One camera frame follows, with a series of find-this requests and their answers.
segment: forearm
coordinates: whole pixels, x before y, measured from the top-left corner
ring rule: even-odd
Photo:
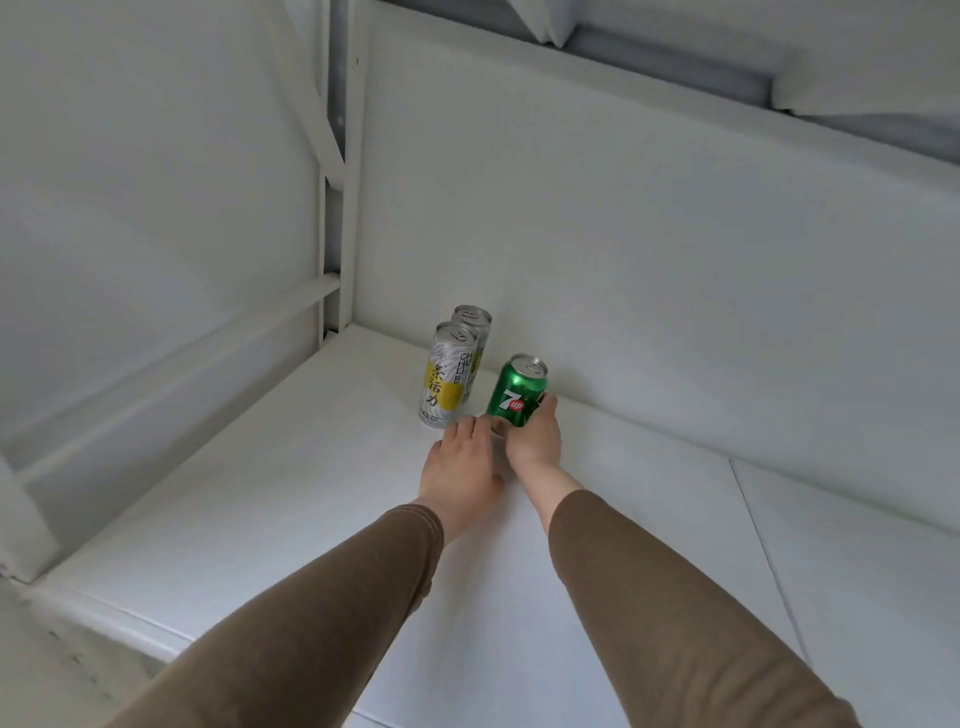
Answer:
[[[601,498],[568,494],[551,515],[557,573],[631,724],[857,725],[750,612]]]
[[[429,509],[387,512],[200,637],[110,728],[339,728],[443,546]]]

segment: can lid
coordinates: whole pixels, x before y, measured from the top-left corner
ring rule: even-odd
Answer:
[[[455,321],[444,321],[442,324],[437,324],[437,338],[462,346],[473,346],[477,342],[477,335],[472,329]]]
[[[493,316],[490,315],[489,311],[486,311],[478,305],[470,305],[468,303],[458,305],[453,309],[454,321],[458,318],[462,318],[468,324],[473,324],[480,328],[488,327],[493,323]]]
[[[546,364],[542,359],[528,353],[515,353],[510,357],[510,366],[516,369],[518,374],[522,374],[531,379],[546,378]]]

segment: shelf surface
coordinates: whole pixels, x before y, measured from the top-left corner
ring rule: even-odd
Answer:
[[[735,465],[817,674],[870,728],[960,725],[960,539]]]
[[[417,417],[426,355],[347,328],[51,572],[33,599],[171,660],[416,495],[438,437]],[[482,410],[494,380],[480,373],[471,409]],[[799,652],[725,457],[571,400],[558,417],[566,468]],[[509,483],[502,505],[446,550],[357,713],[398,726],[626,725],[537,515],[502,458],[498,467]]]

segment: yellow label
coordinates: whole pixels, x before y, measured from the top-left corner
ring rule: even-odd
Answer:
[[[423,389],[428,390],[436,404],[446,410],[454,410],[460,406],[460,400],[464,398],[464,385],[460,382],[443,381],[441,376],[443,371],[432,361],[426,364],[426,375],[423,377]]]
[[[470,376],[476,376],[477,370],[480,369],[480,359],[483,358],[483,350],[478,349],[473,353],[473,362],[470,364]]]

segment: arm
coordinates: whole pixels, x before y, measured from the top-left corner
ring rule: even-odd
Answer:
[[[556,398],[507,454],[557,574],[636,726],[854,728],[789,647],[680,554],[560,469]]]
[[[275,584],[193,643],[109,728],[339,728],[447,542],[489,509],[490,421],[430,450],[420,496]]]

